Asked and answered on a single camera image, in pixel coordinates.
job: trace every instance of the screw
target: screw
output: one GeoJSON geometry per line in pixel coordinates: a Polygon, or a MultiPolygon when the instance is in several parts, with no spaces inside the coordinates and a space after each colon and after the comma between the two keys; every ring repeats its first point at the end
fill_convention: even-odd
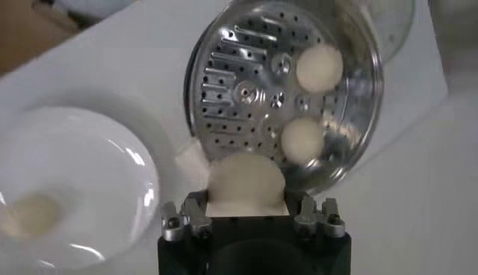
{"type": "Polygon", "coordinates": [[[169,228],[179,227],[179,224],[179,219],[177,217],[171,217],[169,220],[167,220],[167,226],[169,228]]]}

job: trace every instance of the dough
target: dough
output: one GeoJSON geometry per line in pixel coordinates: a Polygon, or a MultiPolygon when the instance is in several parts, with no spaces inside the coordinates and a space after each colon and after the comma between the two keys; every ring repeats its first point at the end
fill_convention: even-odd
{"type": "Polygon", "coordinates": [[[308,117],[293,120],[282,131],[281,145],[287,160],[305,165],[323,150],[322,126],[308,117]]]}
{"type": "Polygon", "coordinates": [[[297,61],[297,80],[309,93],[325,93],[342,79],[342,54],[325,43],[306,49],[297,61]]]}
{"type": "Polygon", "coordinates": [[[46,234],[59,220],[60,208],[49,197],[32,194],[6,205],[0,229],[12,238],[29,240],[46,234]]]}
{"type": "Polygon", "coordinates": [[[208,183],[211,217],[287,214],[285,179],[276,163],[262,155],[238,153],[216,163],[208,183]]]}

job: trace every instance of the stainless steel disc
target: stainless steel disc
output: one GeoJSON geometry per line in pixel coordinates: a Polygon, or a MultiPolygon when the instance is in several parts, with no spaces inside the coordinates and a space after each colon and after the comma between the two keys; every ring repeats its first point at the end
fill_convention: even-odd
{"type": "Polygon", "coordinates": [[[322,191],[358,161],[382,101],[382,63],[365,20],[320,0],[237,0],[196,45],[187,74],[186,110],[210,160],[240,150],[270,157],[290,189],[322,191]],[[298,84],[296,62],[317,43],[344,57],[344,76],[325,96],[298,84]],[[306,167],[288,162],[283,127],[309,116],[326,129],[323,154],[306,167]]]}

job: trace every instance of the white bowl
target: white bowl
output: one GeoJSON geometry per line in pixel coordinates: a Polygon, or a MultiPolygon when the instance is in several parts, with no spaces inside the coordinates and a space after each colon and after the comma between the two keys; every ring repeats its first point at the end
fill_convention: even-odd
{"type": "Polygon", "coordinates": [[[158,175],[146,147],[111,118],[37,108],[0,132],[0,203],[29,194],[55,200],[60,221],[29,241],[0,232],[0,251],[23,264],[79,269],[142,235],[158,205],[158,175]]]}

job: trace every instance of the black base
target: black base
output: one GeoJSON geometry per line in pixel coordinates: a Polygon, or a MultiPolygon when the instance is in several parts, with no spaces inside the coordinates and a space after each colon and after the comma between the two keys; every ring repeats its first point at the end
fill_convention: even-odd
{"type": "Polygon", "coordinates": [[[193,238],[190,230],[182,241],[160,238],[160,275],[349,275],[350,236],[329,238],[318,226],[315,236],[301,238],[294,216],[303,196],[286,196],[291,216],[213,218],[212,234],[203,239],[193,238]]]}

